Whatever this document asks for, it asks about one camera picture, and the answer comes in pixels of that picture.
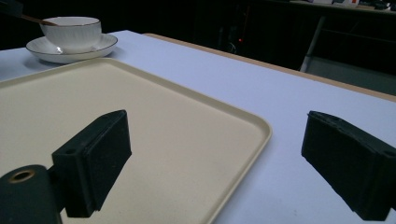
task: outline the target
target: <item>dark background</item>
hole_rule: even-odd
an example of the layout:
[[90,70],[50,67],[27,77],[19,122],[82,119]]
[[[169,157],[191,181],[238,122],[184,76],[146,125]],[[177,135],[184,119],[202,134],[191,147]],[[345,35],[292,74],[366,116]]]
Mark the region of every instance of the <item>dark background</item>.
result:
[[[354,12],[272,0],[20,0],[39,19],[89,16],[103,33],[154,33],[299,70],[317,28],[314,56],[396,75],[396,12]],[[38,24],[0,14],[0,49],[24,48]]]

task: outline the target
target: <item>cream tray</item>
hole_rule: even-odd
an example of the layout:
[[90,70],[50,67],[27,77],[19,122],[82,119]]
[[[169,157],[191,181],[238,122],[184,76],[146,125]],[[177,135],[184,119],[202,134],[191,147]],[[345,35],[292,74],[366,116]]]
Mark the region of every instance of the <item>cream tray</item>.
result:
[[132,157],[100,212],[64,223],[210,223],[272,134],[247,111],[112,59],[0,83],[0,175],[50,155],[99,116],[128,113]]

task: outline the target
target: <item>table surface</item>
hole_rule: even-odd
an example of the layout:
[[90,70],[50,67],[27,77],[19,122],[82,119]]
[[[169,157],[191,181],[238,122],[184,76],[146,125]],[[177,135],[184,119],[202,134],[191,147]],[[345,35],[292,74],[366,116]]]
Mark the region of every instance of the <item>table surface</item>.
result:
[[[130,31],[107,57],[265,118],[266,149],[216,223],[366,223],[301,156],[307,113],[335,115],[396,147],[396,97]],[[56,68],[25,48],[0,51],[0,81]],[[395,223],[392,210],[386,222]]]

